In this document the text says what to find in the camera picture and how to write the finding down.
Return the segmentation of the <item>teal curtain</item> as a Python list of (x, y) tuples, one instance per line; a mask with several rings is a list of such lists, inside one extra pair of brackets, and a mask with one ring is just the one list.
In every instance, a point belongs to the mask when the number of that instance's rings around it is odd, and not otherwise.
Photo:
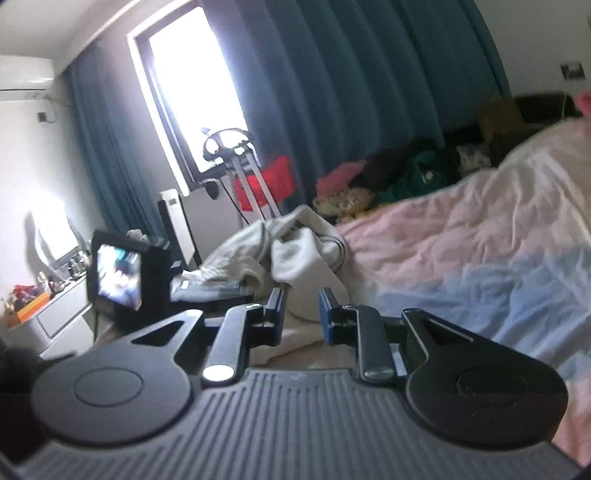
[(509, 82), (472, 1), (205, 1), (263, 161), (294, 195), (342, 162), (472, 123)]
[(139, 229), (162, 237), (164, 229), (132, 145), (114, 78), (92, 43), (63, 72), (77, 141), (107, 229)]

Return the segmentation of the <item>pastel pink blue duvet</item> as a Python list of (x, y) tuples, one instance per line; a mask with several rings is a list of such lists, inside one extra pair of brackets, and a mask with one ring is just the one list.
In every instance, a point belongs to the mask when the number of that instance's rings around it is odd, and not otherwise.
[[(560, 122), (495, 170), (346, 224), (356, 293), (399, 318), (418, 308), (552, 367), (568, 396), (590, 370), (590, 123)], [(573, 479), (552, 442), (475, 448), (419, 423), (393, 387), (346, 370), (263, 372), (245, 461), (254, 479)]]

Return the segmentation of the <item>garment steamer stand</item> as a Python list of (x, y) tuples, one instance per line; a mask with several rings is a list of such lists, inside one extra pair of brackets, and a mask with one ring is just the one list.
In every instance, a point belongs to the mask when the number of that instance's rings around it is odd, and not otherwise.
[(263, 192), (263, 200), (266, 201), (266, 206), (270, 209), (270, 217), (280, 217), (279, 205), (274, 200), (259, 167), (259, 156), (256, 154), (252, 132), (239, 128), (225, 128), (218, 131), (205, 130), (205, 134), (206, 139), (204, 147), (202, 147), (204, 161), (214, 163), (221, 159), (228, 175), (238, 179), (238, 184), (245, 192), (252, 211), (258, 210), (259, 218), (266, 220), (263, 207), (259, 205), (256, 192), (249, 183), (249, 175), (253, 175)]

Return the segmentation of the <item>white air conditioner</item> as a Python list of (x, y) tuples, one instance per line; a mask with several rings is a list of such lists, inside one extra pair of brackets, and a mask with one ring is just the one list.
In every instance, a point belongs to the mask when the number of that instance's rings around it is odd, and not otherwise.
[(50, 59), (30, 56), (0, 57), (0, 99), (2, 101), (43, 100), (55, 79)]

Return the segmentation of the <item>white dresser desk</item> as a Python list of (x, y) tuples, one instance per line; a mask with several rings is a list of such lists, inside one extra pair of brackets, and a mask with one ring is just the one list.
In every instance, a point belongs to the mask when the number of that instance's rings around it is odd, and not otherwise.
[(86, 279), (68, 285), (20, 326), (1, 327), (8, 347), (28, 348), (44, 359), (68, 353), (83, 354), (94, 343), (85, 316), (91, 310)]

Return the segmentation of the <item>teal curtain left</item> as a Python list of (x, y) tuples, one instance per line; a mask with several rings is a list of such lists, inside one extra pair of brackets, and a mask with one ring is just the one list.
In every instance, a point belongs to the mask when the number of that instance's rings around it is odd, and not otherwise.
[(132, 145), (114, 78), (92, 43), (63, 72), (77, 141), (107, 229), (139, 229), (162, 237), (164, 229)]

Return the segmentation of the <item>white zip-up jacket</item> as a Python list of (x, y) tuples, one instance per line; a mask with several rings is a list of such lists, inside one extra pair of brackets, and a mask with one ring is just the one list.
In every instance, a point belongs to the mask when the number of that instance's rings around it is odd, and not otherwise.
[(339, 303), (351, 300), (339, 271), (346, 265), (346, 240), (311, 207), (257, 220), (235, 233), (193, 271), (181, 277), (201, 285), (245, 282), (256, 293), (274, 285), (287, 287), (287, 311), (295, 317), (320, 320), (318, 292), (332, 290)]

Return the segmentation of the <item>red cloth on stand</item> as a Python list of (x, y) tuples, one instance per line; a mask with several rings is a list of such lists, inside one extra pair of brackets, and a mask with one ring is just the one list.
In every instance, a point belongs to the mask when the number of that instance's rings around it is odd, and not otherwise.
[[(296, 190), (296, 183), (290, 171), (290, 159), (286, 156), (277, 157), (276, 160), (270, 163), (269, 166), (262, 170), (263, 180), (266, 182), (267, 188), (270, 190), (273, 200), (276, 204), (287, 198), (290, 198)], [(264, 196), (263, 189), (259, 185), (259, 180), (256, 175), (249, 173), (246, 175), (249, 181), (249, 186), (252, 188), (256, 202), (260, 207), (266, 206), (266, 196)], [(240, 183), (238, 177), (235, 177), (235, 192), (238, 194), (238, 202), (242, 211), (251, 211), (252, 205), (249, 203), (249, 198), (246, 196), (245, 188)]]

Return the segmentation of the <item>wall socket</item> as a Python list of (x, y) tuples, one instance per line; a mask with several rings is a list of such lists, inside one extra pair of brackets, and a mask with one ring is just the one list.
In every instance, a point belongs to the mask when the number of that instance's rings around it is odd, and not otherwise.
[(585, 70), (581, 61), (567, 61), (560, 64), (562, 76), (566, 82), (582, 81), (586, 79)]

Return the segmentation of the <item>dark green clothes pile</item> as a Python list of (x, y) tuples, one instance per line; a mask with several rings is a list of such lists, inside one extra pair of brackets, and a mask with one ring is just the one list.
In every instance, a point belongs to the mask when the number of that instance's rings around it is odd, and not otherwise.
[(372, 206), (391, 204), (436, 192), (460, 181), (460, 154), (419, 138), (402, 148), (370, 155), (360, 174), (349, 181), (374, 195)]

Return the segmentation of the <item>teal curtain right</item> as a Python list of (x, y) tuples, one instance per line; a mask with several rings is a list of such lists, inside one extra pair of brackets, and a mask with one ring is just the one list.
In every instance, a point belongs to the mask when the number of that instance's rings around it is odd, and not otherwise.
[(205, 1), (263, 161), (294, 195), (342, 162), (472, 123), (509, 82), (472, 1)]

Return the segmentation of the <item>white radiator panel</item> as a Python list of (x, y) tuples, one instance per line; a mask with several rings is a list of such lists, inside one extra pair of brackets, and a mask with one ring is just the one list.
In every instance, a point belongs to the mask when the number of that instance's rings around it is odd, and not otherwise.
[(157, 209), (174, 258), (188, 270), (242, 227), (231, 201), (224, 195), (213, 200), (204, 188), (188, 197), (176, 189), (161, 191)]

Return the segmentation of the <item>window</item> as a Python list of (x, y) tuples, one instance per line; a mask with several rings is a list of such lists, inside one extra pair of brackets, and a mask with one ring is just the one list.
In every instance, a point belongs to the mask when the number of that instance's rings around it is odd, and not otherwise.
[(173, 1), (128, 35), (142, 92), (183, 194), (225, 174), (211, 152), (247, 130), (235, 84), (204, 9)]

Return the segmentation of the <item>brown cardboard box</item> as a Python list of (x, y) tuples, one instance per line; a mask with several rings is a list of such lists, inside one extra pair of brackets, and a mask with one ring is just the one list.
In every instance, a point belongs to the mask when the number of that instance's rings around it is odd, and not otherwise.
[(497, 99), (483, 107), (478, 122), (486, 142), (496, 136), (517, 133), (525, 129), (523, 117), (513, 99)]

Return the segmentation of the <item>lit vanity mirror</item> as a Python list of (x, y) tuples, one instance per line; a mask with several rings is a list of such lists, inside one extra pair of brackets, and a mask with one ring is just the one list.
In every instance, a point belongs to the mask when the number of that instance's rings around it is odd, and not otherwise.
[(49, 190), (41, 190), (32, 200), (24, 227), (25, 254), (31, 272), (68, 280), (69, 261), (86, 249), (86, 240), (67, 215), (62, 199)]

